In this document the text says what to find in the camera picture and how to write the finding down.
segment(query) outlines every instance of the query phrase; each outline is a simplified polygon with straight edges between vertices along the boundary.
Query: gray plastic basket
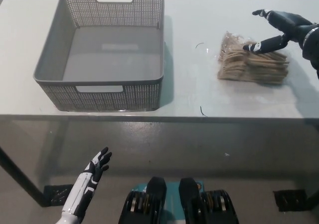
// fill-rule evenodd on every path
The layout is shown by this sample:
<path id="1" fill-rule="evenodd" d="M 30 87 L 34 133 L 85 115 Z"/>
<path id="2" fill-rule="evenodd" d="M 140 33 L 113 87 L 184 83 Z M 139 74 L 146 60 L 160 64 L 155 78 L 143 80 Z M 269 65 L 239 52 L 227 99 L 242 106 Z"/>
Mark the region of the gray plastic basket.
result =
<path id="1" fill-rule="evenodd" d="M 59 0 L 34 72 L 61 111 L 153 111 L 164 0 Z"/>

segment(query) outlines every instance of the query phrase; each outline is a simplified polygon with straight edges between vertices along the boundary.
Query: gray floor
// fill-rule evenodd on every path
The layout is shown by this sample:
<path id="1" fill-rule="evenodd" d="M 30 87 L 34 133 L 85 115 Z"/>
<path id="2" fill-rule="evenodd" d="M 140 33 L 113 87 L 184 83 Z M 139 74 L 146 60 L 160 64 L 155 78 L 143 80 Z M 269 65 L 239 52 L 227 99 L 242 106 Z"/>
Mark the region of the gray floor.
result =
<path id="1" fill-rule="evenodd" d="M 37 184 L 73 183 L 105 145 L 113 152 L 83 221 L 115 224 L 127 193 L 152 175 L 193 176 L 206 190 L 225 189 L 242 224 L 315 224 L 313 212 L 279 213 L 273 191 L 319 187 L 319 133 L 305 125 L 11 121 L 1 147 Z M 61 207 L 40 208 L 0 171 L 4 223 L 55 223 Z"/>

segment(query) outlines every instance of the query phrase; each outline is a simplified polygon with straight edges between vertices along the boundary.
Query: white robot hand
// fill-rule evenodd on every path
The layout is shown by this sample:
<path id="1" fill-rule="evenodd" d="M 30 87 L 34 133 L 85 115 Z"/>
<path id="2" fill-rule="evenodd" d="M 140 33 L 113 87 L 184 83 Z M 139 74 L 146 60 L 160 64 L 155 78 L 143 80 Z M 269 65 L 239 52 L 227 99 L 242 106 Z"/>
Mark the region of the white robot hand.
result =
<path id="1" fill-rule="evenodd" d="M 92 200 L 103 171 L 109 169 L 106 165 L 112 153 L 108 147 L 99 152 L 77 178 L 62 209 L 62 217 L 56 224 L 80 224 Z"/>

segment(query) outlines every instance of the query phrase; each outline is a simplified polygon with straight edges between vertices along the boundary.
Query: plastic bag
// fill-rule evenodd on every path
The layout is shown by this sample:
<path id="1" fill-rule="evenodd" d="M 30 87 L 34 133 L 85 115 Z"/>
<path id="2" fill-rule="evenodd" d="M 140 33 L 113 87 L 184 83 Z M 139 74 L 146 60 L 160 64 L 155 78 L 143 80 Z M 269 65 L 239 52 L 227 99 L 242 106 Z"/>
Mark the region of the plastic bag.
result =
<path id="1" fill-rule="evenodd" d="M 287 57 L 279 52 L 254 54 L 242 49 L 254 43 L 240 35 L 226 32 L 221 44 L 217 78 L 265 84 L 281 84 L 288 74 Z"/>

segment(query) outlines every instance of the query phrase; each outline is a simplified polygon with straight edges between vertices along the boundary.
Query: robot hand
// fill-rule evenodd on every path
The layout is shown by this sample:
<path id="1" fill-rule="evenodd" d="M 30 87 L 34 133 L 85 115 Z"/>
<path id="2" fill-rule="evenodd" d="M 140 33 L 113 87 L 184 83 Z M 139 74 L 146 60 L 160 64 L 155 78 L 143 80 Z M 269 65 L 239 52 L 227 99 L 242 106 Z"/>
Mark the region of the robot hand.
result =
<path id="1" fill-rule="evenodd" d="M 300 15 L 284 11 L 262 9 L 254 11 L 253 15 L 264 17 L 271 26 L 284 34 L 255 44 L 245 45 L 244 50 L 255 53 L 277 51 L 286 47 L 291 40 L 299 43 L 303 50 L 303 57 L 310 60 L 312 66 L 319 70 L 319 24 L 312 23 Z"/>
<path id="2" fill-rule="evenodd" d="M 76 180 L 62 209 L 62 217 L 57 224 L 80 224 L 92 200 L 103 171 L 109 169 L 106 165 L 112 153 L 108 147 L 99 152 L 87 165 L 84 172 Z"/>

